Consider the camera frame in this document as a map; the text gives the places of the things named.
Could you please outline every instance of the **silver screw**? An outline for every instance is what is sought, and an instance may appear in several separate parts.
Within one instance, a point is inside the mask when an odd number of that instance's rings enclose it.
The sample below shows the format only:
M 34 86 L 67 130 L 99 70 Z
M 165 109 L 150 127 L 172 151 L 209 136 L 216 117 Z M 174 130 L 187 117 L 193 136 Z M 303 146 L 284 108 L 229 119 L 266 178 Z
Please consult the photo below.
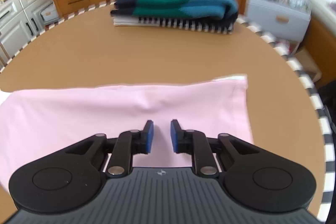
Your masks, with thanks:
M 125 169 L 121 166 L 111 166 L 107 172 L 109 172 L 111 175 L 121 175 L 125 172 Z
M 204 175 L 214 175 L 217 173 L 217 170 L 212 166 L 203 166 L 201 168 L 201 173 Z

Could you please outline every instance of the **pink fabric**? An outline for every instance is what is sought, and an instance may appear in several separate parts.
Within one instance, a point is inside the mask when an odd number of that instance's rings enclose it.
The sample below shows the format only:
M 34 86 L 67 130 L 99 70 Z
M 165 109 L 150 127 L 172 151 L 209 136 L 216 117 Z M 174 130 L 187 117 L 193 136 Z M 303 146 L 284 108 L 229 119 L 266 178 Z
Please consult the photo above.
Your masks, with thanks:
M 117 137 L 154 122 L 149 155 L 133 166 L 190 166 L 173 153 L 170 121 L 208 137 L 229 133 L 252 143 L 246 109 L 247 81 L 224 79 L 187 86 L 104 86 L 64 90 L 20 90 L 0 105 L 0 183 L 8 189 L 20 166 L 96 133 Z

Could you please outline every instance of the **drawer handle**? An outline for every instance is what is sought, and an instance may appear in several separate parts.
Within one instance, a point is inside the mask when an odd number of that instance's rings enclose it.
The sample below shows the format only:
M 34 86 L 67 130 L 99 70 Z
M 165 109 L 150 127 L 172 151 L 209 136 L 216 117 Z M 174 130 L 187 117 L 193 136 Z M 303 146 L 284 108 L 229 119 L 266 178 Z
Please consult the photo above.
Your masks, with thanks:
M 286 24 L 286 23 L 289 22 L 289 18 L 284 17 L 284 16 L 277 16 L 276 19 L 277 19 L 277 22 L 280 22 L 280 23 L 283 23 L 283 24 Z
M 3 19 L 3 18 L 4 18 L 6 15 L 8 15 L 10 12 L 11 12 L 11 11 L 7 11 L 7 12 L 5 12 L 5 13 L 2 15 L 2 17 L 0 17 L 0 20 Z
M 35 27 L 36 27 L 36 30 L 39 31 L 39 27 L 36 25 L 36 22 L 34 20 L 34 18 L 31 18 L 32 22 L 34 23 Z
M 31 27 L 29 26 L 28 23 L 26 23 L 26 25 L 27 25 L 27 27 L 29 28 L 29 30 L 30 30 L 30 32 L 31 32 L 31 36 L 33 36 L 33 35 L 34 35 L 34 34 L 33 34 L 33 30 L 31 29 Z
M 71 1 L 71 2 L 68 3 L 68 5 L 73 4 L 73 3 L 76 3 L 76 2 L 80 2 L 80 1 L 83 1 L 83 0 L 75 0 L 75 1 Z

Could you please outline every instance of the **white logo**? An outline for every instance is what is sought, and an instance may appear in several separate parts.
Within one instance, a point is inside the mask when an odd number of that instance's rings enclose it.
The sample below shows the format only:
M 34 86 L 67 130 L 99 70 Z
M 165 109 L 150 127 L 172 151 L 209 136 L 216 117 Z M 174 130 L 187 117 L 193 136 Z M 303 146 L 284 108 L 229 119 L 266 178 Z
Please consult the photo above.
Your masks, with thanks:
M 164 176 L 167 172 L 161 169 L 160 171 L 158 171 L 156 173 L 160 176 Z

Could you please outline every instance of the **brown tabletop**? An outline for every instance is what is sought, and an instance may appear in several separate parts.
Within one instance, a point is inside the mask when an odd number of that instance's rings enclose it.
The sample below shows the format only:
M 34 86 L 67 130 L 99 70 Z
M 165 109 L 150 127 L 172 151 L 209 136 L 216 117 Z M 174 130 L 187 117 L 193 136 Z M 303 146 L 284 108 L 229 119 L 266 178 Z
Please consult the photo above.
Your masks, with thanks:
M 1 90 L 187 84 L 247 74 L 254 143 L 313 173 L 317 189 L 309 210 L 316 216 L 324 189 L 324 139 L 310 96 L 286 61 L 238 23 L 232 35 L 114 27 L 110 7 L 75 16 L 29 43 L 0 74 Z M 3 208 L 0 213 L 8 214 Z

